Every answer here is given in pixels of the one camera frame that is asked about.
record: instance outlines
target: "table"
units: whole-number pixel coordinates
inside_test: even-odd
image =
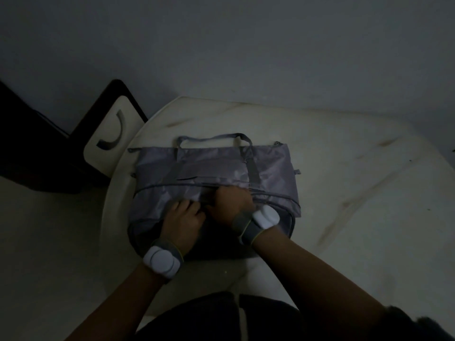
[[[454,333],[455,172],[406,123],[356,113],[305,111],[178,98],[129,147],[171,147],[179,135],[245,133],[254,144],[286,143],[302,217],[292,240],[385,305],[429,315]],[[186,147],[231,146],[232,139]],[[100,256],[111,293],[139,263],[127,237],[137,153],[122,155],[103,210]],[[260,258],[186,263],[147,314],[229,290],[292,304]]]

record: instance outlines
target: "person's left arm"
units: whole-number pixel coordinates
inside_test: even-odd
[[[183,200],[176,202],[164,218],[160,238],[173,243],[185,256],[196,243],[205,220],[198,213],[200,204]],[[166,283],[158,275],[139,264],[123,283],[78,326],[66,341],[123,341],[136,332],[156,293]]]

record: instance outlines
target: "smartwatch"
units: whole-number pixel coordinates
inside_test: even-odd
[[[142,262],[156,274],[172,279],[183,264],[183,256],[170,241],[158,238],[151,244]]]
[[[240,244],[250,246],[265,229],[269,229],[279,222],[278,212],[273,207],[264,205],[255,212],[242,211],[237,214],[232,222],[232,229]]]

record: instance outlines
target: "black pants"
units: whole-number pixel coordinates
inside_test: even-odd
[[[302,315],[291,305],[249,295],[240,295],[237,305],[231,292],[219,292],[159,315],[134,340],[240,340],[239,307],[245,311],[249,341],[308,337]]]

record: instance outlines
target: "dark sleeve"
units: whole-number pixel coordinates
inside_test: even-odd
[[[416,322],[400,309],[390,306],[379,324],[373,328],[370,340],[455,340],[438,323],[428,317]]]

